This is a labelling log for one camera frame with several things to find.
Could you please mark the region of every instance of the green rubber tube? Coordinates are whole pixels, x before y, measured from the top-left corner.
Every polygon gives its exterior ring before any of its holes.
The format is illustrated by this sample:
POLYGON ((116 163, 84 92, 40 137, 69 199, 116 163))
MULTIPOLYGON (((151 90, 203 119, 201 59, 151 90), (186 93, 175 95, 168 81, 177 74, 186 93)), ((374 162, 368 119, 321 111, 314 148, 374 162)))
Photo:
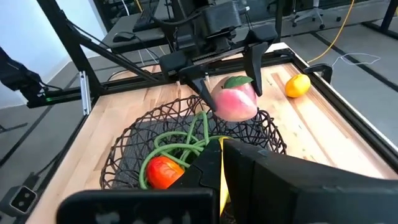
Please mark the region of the green rubber tube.
POLYGON ((154 140, 155 149, 151 153, 149 153, 149 155, 142 162, 142 165, 141 165, 141 168, 139 171, 140 188, 148 189, 148 186, 146 184, 147 180, 145 177, 145 172, 146 172, 145 169, 148 165, 148 162, 156 155, 161 154, 161 155, 173 160, 174 162, 176 162, 178 165, 182 166, 183 168, 189 168, 190 164, 186 163, 185 161, 187 160, 190 153, 193 152, 196 156, 199 156, 200 153, 204 150, 204 147, 210 142, 210 140, 218 139, 220 137, 227 137, 227 136, 209 137, 207 114, 204 111, 197 113, 193 117, 190 128, 188 130, 188 133, 183 132, 183 131, 169 131, 169 132, 158 135, 154 140), (199 140, 194 135, 192 135, 198 118, 203 119, 203 137, 204 137, 204 139, 202 139, 202 140, 199 140), (186 136, 187 138, 186 138, 185 143, 175 143, 175 144, 168 144, 168 145, 164 145, 164 146, 159 145, 161 139, 167 138, 167 137, 173 136, 173 135, 186 136), (176 158, 173 155, 169 154, 174 150, 182 150, 183 151, 180 158, 176 158))

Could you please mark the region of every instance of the fake tomato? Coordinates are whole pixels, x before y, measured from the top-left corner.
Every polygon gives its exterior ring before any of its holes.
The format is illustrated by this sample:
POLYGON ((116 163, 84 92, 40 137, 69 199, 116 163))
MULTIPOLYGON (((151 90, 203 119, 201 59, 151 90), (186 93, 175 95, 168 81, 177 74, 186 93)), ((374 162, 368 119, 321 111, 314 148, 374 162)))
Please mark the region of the fake tomato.
POLYGON ((146 169, 148 182, 155 189, 167 189, 183 173, 184 170, 177 163, 165 156, 151 159, 146 169))

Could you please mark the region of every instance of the black wire basket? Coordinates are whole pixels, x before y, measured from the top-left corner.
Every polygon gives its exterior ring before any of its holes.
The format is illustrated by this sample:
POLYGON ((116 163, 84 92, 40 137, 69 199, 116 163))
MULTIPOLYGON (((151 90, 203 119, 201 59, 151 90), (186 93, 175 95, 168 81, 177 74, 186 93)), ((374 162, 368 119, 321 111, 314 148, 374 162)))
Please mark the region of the black wire basket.
MULTIPOLYGON (((101 171, 101 188, 138 189, 139 171, 143 160, 154 150, 154 139, 169 131, 187 133, 199 111, 206 112, 209 136, 229 136, 277 153, 286 153, 287 146, 268 112, 258 110, 257 115, 250 120, 227 122, 215 116, 200 97, 190 96, 154 108, 123 131, 112 146, 101 171)), ((192 135, 203 139, 202 119, 195 122, 192 135)), ((184 140, 185 136, 169 136, 162 139, 162 144, 184 140)))

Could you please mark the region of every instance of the fake peach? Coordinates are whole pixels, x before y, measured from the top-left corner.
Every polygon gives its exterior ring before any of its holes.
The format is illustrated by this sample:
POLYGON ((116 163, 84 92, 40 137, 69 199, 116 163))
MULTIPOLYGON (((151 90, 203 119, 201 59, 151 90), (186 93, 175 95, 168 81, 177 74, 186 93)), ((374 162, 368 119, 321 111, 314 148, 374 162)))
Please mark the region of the fake peach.
POLYGON ((257 114, 257 95, 249 77, 226 77, 214 87, 215 115, 226 121, 245 121, 257 114))

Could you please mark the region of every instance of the yellow lemon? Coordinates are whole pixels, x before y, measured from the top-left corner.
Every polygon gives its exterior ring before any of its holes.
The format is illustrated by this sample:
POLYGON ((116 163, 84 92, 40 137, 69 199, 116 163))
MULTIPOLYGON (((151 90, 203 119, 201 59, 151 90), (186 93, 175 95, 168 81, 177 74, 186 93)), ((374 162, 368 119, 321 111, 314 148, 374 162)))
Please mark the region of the yellow lemon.
POLYGON ((285 85, 285 92, 287 96, 296 98, 304 95, 310 86, 310 78, 307 75, 298 74, 287 81, 285 85))

